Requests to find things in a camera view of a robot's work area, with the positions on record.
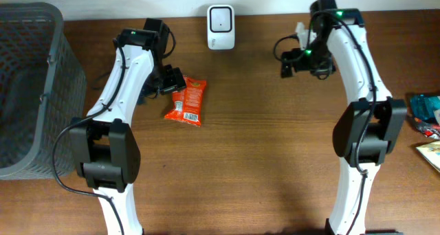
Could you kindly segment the red Hacks candy bag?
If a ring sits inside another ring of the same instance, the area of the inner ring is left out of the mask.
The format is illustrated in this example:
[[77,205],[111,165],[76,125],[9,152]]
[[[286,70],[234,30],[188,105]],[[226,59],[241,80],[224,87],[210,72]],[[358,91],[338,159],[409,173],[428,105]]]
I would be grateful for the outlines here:
[[207,82],[188,76],[184,76],[184,80],[186,88],[172,94],[174,107],[164,118],[201,126],[201,108]]

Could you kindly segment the blue mouthwash bottle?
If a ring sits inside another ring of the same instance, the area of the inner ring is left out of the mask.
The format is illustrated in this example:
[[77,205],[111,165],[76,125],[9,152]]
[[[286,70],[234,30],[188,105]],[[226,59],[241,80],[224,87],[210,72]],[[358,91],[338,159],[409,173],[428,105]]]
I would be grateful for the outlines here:
[[412,114],[424,122],[435,121],[436,110],[439,110],[439,96],[417,94],[410,98]]

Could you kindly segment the black red snack packet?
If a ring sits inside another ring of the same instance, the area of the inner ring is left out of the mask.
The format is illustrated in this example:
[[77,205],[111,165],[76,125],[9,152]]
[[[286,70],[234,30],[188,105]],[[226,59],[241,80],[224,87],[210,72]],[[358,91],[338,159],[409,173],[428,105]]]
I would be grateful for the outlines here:
[[430,124],[414,117],[415,128],[421,132],[425,137],[439,140],[439,125]]

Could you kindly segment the beige wet wipes pack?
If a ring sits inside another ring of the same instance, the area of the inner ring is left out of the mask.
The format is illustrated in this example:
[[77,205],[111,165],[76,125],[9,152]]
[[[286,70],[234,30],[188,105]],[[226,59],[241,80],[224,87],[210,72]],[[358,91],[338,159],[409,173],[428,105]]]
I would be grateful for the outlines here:
[[439,141],[431,142],[416,147],[423,158],[439,172]]

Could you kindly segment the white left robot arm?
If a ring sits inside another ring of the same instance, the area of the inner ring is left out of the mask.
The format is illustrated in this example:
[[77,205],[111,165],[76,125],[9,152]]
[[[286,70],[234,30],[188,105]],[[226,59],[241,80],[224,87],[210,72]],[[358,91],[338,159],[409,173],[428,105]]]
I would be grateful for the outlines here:
[[131,123],[138,102],[186,88],[178,68],[164,65],[175,39],[160,19],[126,28],[114,40],[115,61],[100,97],[68,129],[76,171],[98,198],[108,234],[143,234],[135,208],[134,182],[141,154]]

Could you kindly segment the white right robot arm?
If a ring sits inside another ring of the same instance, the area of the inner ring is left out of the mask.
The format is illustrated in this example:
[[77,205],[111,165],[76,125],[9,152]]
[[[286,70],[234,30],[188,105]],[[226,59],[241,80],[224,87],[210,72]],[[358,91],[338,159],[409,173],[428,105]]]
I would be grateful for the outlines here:
[[308,26],[298,23],[291,38],[299,46],[283,52],[282,78],[308,71],[320,80],[339,71],[347,107],[333,129],[333,149],[340,160],[338,191],[325,234],[366,234],[371,188],[385,157],[397,142],[407,107],[383,83],[357,8],[339,9],[336,0],[316,0]]

